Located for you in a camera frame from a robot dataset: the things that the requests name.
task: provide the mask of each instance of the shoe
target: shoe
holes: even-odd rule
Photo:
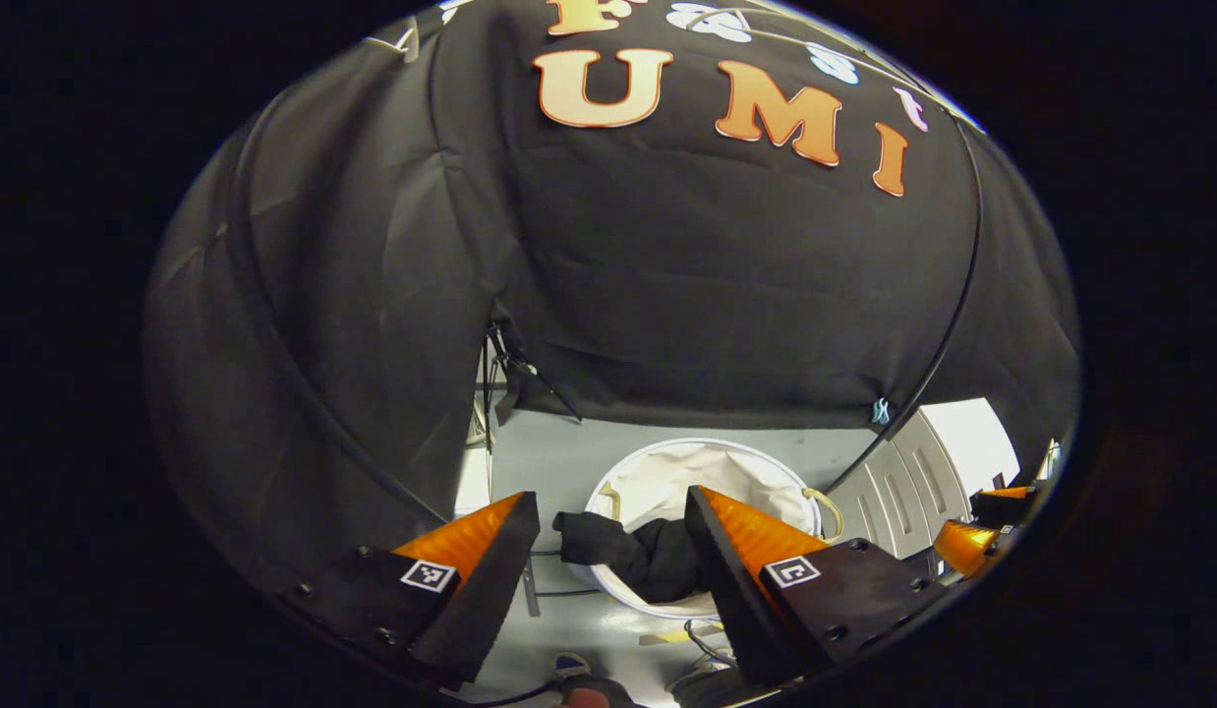
[[[714,658],[714,656],[705,654],[702,656],[702,658],[695,659],[695,663],[691,664],[690,672],[683,674],[682,676],[677,678],[671,682],[667,682],[666,692],[674,693],[674,686],[679,685],[680,681],[689,680],[689,678],[691,676],[712,674],[714,672],[720,672],[723,669],[729,668],[730,664],[727,663],[725,659],[730,659],[730,662],[735,661],[735,654],[731,653],[729,646],[719,646],[719,648],[713,650],[713,653],[717,654],[717,658]]]
[[[571,676],[589,674],[590,664],[582,656],[572,653],[572,651],[560,651],[559,654],[551,658],[551,669],[554,669],[555,675],[560,680],[567,680]]]

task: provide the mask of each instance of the gray floor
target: gray floor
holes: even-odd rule
[[[675,438],[716,438],[761,449],[791,467],[817,489],[824,489],[874,439],[870,431],[727,431],[657,428],[584,421],[517,411],[509,425],[495,428],[492,496],[517,491],[538,493],[540,530],[534,551],[559,550],[560,534],[551,530],[557,511],[582,511],[595,484],[627,454]],[[540,592],[587,588],[555,557],[534,558],[534,584]],[[528,613],[522,588],[482,674],[466,685],[460,698],[483,702],[523,693],[550,680],[550,658],[557,651],[577,651],[595,672],[621,681],[636,703],[671,708],[663,686],[679,675],[700,651],[689,641],[640,646],[640,637],[679,631],[683,623],[627,608],[600,592],[578,597],[539,600],[540,616]],[[712,646],[725,636],[711,635]],[[517,706],[550,708],[555,695],[543,695]]]

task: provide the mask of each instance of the black cloth item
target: black cloth item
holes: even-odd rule
[[[581,566],[607,564],[640,600],[652,605],[707,591],[695,546],[683,519],[654,519],[627,534],[619,521],[583,511],[560,512],[560,560]]]

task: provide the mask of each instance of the black fabric canopy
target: black fabric canopy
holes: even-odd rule
[[[489,321],[587,417],[868,427],[879,398],[903,414],[941,345],[977,221],[969,302],[920,403],[987,398],[1025,467],[1071,429],[1066,264],[994,142],[874,58],[859,57],[882,71],[859,64],[847,84],[806,46],[686,30],[671,12],[633,4],[618,28],[554,36],[555,5],[477,0],[445,26],[430,10],[375,34],[396,44],[415,24],[406,52],[347,49],[194,182],[151,275],[146,388],[173,483],[251,583],[286,588],[344,547],[398,546],[439,521],[363,474],[274,365],[228,257],[246,142],[277,331],[376,465],[439,515]],[[792,19],[751,22],[854,54]],[[612,129],[551,120],[533,62],[572,49],[600,54],[585,97],[604,103],[627,92],[618,50],[671,52],[657,108]],[[762,68],[789,99],[837,97],[841,164],[719,134],[719,60]],[[894,89],[922,105],[926,133]],[[877,122],[909,140],[904,196],[873,182]],[[511,386],[518,408],[565,411],[532,377]]]

